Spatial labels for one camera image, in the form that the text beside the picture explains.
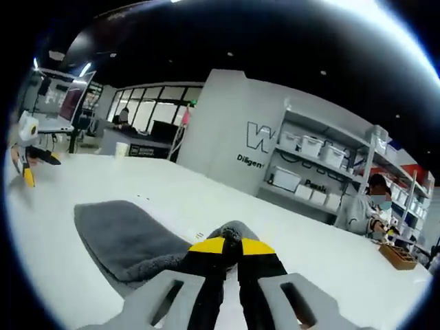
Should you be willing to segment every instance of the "window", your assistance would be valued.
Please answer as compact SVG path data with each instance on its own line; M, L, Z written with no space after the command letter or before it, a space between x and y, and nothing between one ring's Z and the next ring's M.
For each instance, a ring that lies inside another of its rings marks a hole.
M145 88L137 88L131 94L131 99L140 100L142 95L144 94Z
M160 103L158 102L148 126L148 133L151 133L153 123L155 120L159 122L171 122L174 114L176 113L177 105L173 103Z
M162 87L147 88L144 94L144 98L158 98Z
M179 110L177 110L177 115L176 115L176 118L174 119L174 123L173 123L174 125L179 126L182 123L182 119L184 117L185 111L186 111L186 107L181 105L179 107Z
M141 101L132 125L135 129L137 129L138 131L146 130L146 126L149 122L149 118L151 112L153 111L154 104L155 102L150 100Z
M180 100L184 90L185 87L165 87L160 98L162 100Z
M127 106L127 104L129 103L131 91L133 91L133 90L132 89L124 90L124 93L122 94L122 97L121 97L121 101L119 101L118 108L116 109L116 113L115 113L116 115L119 115L121 113L121 110L123 110L123 108L125 108Z
M129 110L129 123L130 124L133 123L133 119L135 117L136 109L138 107L139 102L140 102L139 100L131 99L126 105L127 109Z
M198 100L201 93L201 87L189 87L186 91L184 100L185 101L191 101L191 100Z
M118 106L119 99L121 99L121 95L122 95L121 91L117 92L115 98L113 99L113 103L111 103L110 112L109 115L107 116L107 120L110 122L113 120L113 117L115 116L116 107Z

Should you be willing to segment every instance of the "computer monitor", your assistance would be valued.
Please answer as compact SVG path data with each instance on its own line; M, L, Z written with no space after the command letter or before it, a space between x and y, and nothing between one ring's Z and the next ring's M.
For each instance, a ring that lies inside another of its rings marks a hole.
M75 112L83 99L83 96L89 87L91 79L94 77L95 72L89 72L81 78L76 78L67 90L66 97L63 105L61 105L60 117L72 122L75 116Z
M150 136L161 142L173 142L179 127L169 122L155 120Z

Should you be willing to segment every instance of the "white cup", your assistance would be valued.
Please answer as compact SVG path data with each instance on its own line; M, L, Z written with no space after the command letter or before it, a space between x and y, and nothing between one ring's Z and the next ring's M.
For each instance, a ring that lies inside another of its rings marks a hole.
M116 142L115 157L122 158L128 155L129 145L123 142Z

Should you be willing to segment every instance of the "gray towel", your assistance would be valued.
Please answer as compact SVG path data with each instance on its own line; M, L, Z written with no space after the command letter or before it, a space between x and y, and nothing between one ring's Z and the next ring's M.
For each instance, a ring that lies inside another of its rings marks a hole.
M126 296L162 270L177 270L190 244L128 201L76 205L75 225L100 271ZM209 235L239 242L258 237L240 221Z

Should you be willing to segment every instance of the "desk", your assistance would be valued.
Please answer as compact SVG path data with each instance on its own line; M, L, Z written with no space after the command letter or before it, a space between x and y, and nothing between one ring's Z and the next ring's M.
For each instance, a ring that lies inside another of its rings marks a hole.
M100 155L114 155L117 142L128 144L130 146L129 156L136 157L165 159L171 148L171 143L158 142L145 135L105 129L100 145Z
M122 308L121 297L78 236L74 205L138 195L205 237L228 221L246 223L276 250L288 272L302 274L332 295L340 313L361 327L396 329L432 278L421 265L397 271L368 239L163 159L63 154L61 162L37 166L36 187L16 181L7 198L11 233L31 283L66 329L105 322ZM225 319L242 318L239 309L221 315L219 330L231 329L222 326Z

